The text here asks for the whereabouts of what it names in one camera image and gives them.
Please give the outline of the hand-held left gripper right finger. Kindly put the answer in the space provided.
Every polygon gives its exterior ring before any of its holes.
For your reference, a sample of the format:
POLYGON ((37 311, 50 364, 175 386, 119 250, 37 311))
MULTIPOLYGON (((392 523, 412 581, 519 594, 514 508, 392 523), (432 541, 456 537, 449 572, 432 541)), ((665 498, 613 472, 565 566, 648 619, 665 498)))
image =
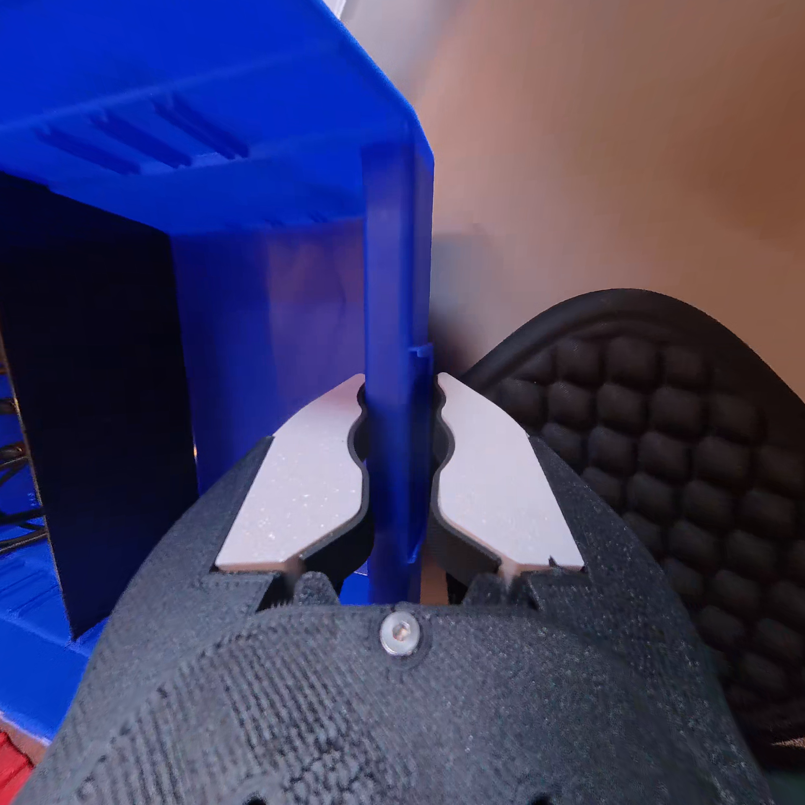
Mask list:
POLYGON ((584 560, 527 432, 450 374, 436 377, 429 544, 460 582, 511 582, 584 560))

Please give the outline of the black divider panel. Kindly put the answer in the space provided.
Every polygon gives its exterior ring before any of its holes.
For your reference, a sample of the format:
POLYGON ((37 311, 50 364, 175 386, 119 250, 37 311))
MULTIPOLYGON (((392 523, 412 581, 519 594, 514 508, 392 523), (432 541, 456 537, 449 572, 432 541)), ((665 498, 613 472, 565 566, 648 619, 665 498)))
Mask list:
POLYGON ((168 237, 3 173, 1 320, 78 638, 197 498, 168 237))

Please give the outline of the red plastic bin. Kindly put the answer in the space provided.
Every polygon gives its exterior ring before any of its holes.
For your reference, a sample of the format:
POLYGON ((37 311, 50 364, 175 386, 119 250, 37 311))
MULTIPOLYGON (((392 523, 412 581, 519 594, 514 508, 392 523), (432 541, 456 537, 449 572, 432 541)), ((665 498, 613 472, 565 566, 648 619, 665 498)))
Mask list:
POLYGON ((11 804, 30 778, 35 766, 9 735, 1 731, 1 804, 11 804))

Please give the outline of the blue plastic bin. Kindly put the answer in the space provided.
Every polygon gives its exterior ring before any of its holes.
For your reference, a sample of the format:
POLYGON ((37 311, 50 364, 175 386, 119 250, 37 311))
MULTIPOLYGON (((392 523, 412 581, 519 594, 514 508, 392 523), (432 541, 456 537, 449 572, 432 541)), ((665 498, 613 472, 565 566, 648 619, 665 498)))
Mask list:
MULTIPOLYGON (((424 538, 434 156, 357 2, 2 2, 2 174, 166 234, 197 496, 368 382, 369 601, 424 538)), ((49 743, 78 638, 2 348, 2 724, 49 743)))

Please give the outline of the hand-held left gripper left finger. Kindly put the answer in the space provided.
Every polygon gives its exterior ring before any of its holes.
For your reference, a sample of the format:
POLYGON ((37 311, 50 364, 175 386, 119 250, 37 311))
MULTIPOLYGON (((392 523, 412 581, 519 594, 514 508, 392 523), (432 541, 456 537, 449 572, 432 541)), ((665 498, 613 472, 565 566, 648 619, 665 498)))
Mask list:
POLYGON ((355 374, 273 435, 216 557, 223 572, 349 576, 374 544, 369 474, 358 444, 365 377, 355 374))

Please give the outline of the black quilted cushion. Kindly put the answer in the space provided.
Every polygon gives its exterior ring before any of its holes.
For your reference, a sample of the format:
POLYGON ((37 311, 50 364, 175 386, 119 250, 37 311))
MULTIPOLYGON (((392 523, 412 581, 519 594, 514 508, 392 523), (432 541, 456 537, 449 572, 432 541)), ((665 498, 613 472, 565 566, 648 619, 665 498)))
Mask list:
POLYGON ((761 764, 803 772, 803 400, 717 320, 637 289, 547 309, 461 380, 641 539, 761 764))

